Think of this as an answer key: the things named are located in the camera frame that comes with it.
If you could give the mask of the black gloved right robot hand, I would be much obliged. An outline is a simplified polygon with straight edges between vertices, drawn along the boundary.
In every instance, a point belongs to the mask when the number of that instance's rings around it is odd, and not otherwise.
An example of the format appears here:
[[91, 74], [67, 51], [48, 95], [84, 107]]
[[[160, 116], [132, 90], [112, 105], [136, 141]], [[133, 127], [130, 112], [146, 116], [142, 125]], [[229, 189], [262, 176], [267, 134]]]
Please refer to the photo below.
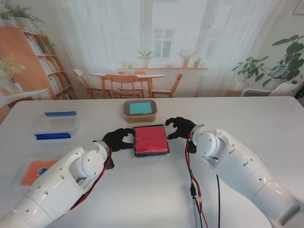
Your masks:
[[168, 140], [177, 138], [187, 139], [192, 129], [196, 126], [194, 122], [183, 117], [169, 118], [166, 120], [165, 126], [170, 124], [173, 124], [173, 128], [176, 128], [176, 131], [167, 136]]

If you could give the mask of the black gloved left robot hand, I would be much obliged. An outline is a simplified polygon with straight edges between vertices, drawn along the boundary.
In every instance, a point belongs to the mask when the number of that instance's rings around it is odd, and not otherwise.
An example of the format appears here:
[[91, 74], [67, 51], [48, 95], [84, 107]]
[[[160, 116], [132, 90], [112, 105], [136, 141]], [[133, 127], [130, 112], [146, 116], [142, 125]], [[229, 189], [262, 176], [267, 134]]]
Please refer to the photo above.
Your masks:
[[132, 149], [133, 143], [124, 142], [124, 137], [127, 137], [129, 134], [134, 135], [134, 129], [132, 128], [119, 128], [113, 132], [107, 133], [102, 141], [112, 149], [113, 152], [124, 149]]

